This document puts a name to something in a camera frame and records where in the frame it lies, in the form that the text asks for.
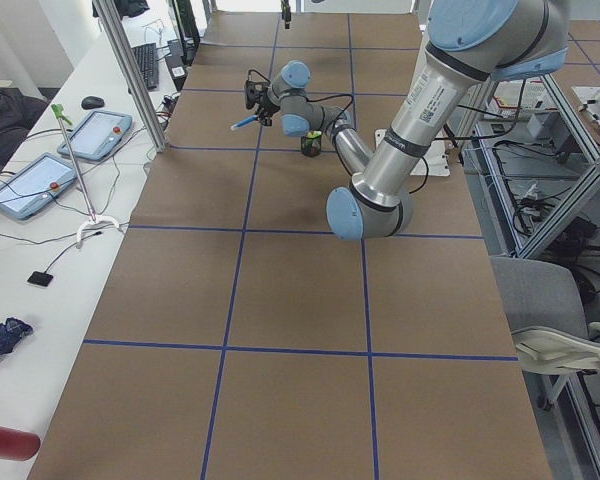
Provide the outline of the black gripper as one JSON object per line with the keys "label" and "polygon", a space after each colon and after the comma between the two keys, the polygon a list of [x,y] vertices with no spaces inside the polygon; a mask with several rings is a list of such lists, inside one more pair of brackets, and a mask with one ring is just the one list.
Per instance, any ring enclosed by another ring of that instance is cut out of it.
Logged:
{"label": "black gripper", "polygon": [[[284,28],[289,29],[292,21],[292,11],[289,0],[281,0],[281,18],[284,23]],[[264,126],[271,126],[273,124],[273,117],[280,111],[280,106],[275,104],[269,98],[268,91],[262,91],[258,96],[258,108],[256,110],[256,116],[260,123]]]}

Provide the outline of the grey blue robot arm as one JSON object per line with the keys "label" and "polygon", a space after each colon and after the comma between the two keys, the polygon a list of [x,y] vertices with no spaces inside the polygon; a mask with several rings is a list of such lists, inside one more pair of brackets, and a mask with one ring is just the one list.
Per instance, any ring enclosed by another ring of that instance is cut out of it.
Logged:
{"label": "grey blue robot arm", "polygon": [[262,87],[245,84],[247,108],[268,125],[280,114],[285,135],[329,136],[351,173],[334,189],[326,215],[344,240],[401,232],[413,213],[406,179],[425,156],[468,89],[487,80],[552,73],[565,62],[568,1],[436,1],[429,10],[424,65],[376,149],[360,139],[346,111],[310,101],[310,70],[293,60]]}

